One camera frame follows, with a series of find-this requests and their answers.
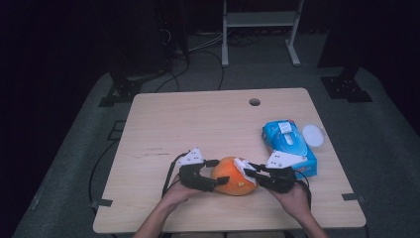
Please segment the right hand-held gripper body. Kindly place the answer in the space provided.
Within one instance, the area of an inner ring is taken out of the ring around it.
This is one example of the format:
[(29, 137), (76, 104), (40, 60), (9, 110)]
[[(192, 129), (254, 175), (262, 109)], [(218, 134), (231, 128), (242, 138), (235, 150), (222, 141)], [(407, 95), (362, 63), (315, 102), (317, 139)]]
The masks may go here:
[(297, 182), (293, 166), (306, 162), (303, 156), (273, 151), (264, 165), (268, 179), (264, 187), (278, 193), (288, 193)]

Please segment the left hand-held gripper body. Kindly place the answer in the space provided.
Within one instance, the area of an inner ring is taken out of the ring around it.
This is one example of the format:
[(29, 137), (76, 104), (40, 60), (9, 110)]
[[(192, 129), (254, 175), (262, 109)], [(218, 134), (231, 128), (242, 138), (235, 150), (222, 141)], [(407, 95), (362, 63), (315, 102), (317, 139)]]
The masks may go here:
[(179, 166), (178, 176), (180, 182), (189, 188), (204, 191), (203, 184), (206, 177), (200, 172), (203, 168), (206, 168), (204, 165), (205, 161), (207, 160), (203, 158), (198, 148), (194, 148), (181, 156), (176, 162)]

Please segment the person's left hand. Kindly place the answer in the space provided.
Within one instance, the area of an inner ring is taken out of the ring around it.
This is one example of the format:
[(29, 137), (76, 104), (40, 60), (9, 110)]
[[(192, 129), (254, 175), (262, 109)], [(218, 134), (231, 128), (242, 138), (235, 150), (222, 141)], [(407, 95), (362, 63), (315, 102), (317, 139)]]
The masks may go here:
[(175, 209), (180, 203), (185, 202), (190, 197), (201, 193), (201, 190), (189, 188), (180, 182), (179, 176), (176, 176), (164, 196), (161, 202), (171, 208)]

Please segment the person's right hand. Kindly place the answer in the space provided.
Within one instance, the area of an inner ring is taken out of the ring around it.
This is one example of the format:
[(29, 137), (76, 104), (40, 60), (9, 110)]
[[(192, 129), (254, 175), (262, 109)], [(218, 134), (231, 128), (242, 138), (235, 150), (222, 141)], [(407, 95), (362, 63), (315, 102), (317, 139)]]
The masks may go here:
[(284, 211), (299, 224), (306, 224), (312, 220), (312, 214), (307, 200), (307, 193), (303, 187), (296, 183), (287, 193), (269, 191), (280, 203)]

